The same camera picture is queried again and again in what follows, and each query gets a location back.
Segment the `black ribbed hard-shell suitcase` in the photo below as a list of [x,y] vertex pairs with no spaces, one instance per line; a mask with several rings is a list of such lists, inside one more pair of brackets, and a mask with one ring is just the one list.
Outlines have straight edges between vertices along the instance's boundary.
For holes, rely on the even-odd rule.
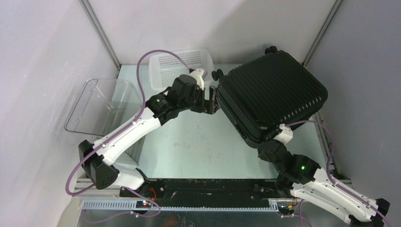
[[218,82],[219,107],[251,148],[281,124],[308,120],[328,99],[327,88],[275,46],[228,73],[218,69],[211,75]]

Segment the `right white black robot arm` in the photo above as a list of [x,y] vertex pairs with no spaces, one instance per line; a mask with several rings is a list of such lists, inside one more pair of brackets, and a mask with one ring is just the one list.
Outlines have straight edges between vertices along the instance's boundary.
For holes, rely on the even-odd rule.
[[338,217],[351,227],[391,226],[386,218],[390,204],[370,199],[331,176],[311,158],[291,154],[278,140],[257,149],[258,157],[273,164],[278,172],[275,192],[279,197],[308,201]]

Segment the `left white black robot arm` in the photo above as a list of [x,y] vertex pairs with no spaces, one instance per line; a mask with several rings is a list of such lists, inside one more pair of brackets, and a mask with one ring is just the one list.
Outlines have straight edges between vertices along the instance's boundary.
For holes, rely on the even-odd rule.
[[98,190],[111,185],[126,187],[138,197],[146,196],[149,192],[146,176],[139,169],[117,165],[117,158],[183,111],[214,114],[218,110],[217,87],[209,86],[207,90],[208,100],[204,98],[206,89],[199,86],[197,79],[180,75],[171,86],[146,101],[145,108],[125,124],[95,142],[81,142],[78,146],[79,165],[92,181],[92,186]]

